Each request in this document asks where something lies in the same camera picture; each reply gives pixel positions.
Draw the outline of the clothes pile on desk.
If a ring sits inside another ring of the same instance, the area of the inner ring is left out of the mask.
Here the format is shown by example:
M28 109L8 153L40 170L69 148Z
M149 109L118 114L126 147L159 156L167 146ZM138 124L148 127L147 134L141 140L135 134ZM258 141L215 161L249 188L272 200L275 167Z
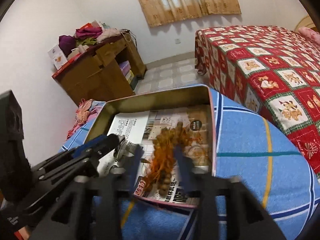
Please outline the clothes pile on desk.
M78 46L95 46L108 38L120 35L121 32L118 29L94 21L76 29L73 36L61 35L59 37L59 47L65 56L69 56Z

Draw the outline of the white product box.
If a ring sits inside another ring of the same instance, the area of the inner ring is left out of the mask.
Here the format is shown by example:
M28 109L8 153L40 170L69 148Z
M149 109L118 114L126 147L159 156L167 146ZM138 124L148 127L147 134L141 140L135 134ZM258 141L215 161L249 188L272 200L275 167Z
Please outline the white product box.
M57 70L67 63L67 58L58 45L55 45L51 50L49 50L48 55Z

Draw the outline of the pink metal tin box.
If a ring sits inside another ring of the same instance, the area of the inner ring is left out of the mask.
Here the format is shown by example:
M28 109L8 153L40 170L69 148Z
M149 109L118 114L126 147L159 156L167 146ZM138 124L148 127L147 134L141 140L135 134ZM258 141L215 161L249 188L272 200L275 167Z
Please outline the pink metal tin box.
M139 144L133 195L159 204L195 207L199 198L173 150L193 161L193 172L214 173L216 159L213 98L205 85L188 86L109 101L86 137L115 134Z

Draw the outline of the red flat box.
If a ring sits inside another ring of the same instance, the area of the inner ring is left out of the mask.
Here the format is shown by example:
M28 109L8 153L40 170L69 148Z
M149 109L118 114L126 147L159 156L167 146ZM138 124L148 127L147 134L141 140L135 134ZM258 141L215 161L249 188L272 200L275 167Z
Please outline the red flat box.
M67 70L72 64L74 64L75 62L79 61L83 57L84 57L84 54L75 55L73 58L71 58L69 61L67 61L61 68L59 68L52 75L52 78L56 79L61 73L63 73L65 70Z

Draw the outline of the pink pillow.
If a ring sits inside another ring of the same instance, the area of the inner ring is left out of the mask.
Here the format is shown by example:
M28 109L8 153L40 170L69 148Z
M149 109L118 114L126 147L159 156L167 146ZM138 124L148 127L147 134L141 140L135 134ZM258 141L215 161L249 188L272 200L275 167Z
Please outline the pink pillow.
M300 27L298 28L298 32L300 35L304 36L315 42L316 44L320 45L320 34L317 31L312 30L308 27Z

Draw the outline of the cream wooden headboard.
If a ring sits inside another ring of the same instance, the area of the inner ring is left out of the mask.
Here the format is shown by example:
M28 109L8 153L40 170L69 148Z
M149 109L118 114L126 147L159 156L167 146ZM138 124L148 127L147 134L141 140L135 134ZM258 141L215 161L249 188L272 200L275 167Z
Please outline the cream wooden headboard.
M304 18L302 18L299 21L299 23L296 25L294 31L298 32L298 29L301 27L307 27L307 28L310 28L314 31L318 31L317 27L315 26L315 24L310 16L305 16Z

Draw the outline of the brown wooden desk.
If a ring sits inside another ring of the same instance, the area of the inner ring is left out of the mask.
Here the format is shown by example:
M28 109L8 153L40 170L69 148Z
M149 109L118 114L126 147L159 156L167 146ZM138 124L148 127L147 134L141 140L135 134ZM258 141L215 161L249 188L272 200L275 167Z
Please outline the brown wooden desk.
M81 99L110 101L132 96L135 93L119 67L125 61L138 80L144 78L146 65L129 30L89 47L83 58L54 80L76 105Z

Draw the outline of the red patterned bedspread bed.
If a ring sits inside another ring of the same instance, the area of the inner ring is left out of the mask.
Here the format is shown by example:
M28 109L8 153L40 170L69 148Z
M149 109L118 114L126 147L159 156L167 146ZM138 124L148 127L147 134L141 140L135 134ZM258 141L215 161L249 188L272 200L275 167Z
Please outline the red patterned bedspread bed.
M278 26L195 34L195 68L210 85L277 126L319 173L319 43Z

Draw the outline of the pink clothes pile on floor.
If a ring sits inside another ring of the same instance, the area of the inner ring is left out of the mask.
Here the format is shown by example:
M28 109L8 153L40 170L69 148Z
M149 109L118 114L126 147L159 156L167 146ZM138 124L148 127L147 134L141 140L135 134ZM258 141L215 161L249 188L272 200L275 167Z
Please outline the pink clothes pile on floor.
M94 99L81 99L79 107L75 112L75 121L72 129L67 133L66 140L72 137L72 135L82 126L89 121L96 118L105 105L105 101L96 101Z

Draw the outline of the boxes in desk shelf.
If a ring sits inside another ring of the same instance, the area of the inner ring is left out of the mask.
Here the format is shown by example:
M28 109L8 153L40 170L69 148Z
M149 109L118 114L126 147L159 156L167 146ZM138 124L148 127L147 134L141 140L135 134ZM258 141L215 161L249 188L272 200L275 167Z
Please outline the boxes in desk shelf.
M137 77L134 75L133 71L131 70L129 61L122 62L119 65L119 67L132 90L135 90L138 80Z

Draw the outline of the blue plaid tablecloth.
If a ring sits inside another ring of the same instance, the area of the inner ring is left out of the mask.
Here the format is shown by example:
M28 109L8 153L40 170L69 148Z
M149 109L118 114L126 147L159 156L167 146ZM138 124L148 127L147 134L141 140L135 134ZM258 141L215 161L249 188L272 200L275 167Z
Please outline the blue plaid tablecloth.
M310 233L319 239L319 182L296 147L262 116L204 85L96 102L101 112L62 146L69 150L110 130L117 113L195 105L209 107L213 170L239 176L261 201L287 239Z

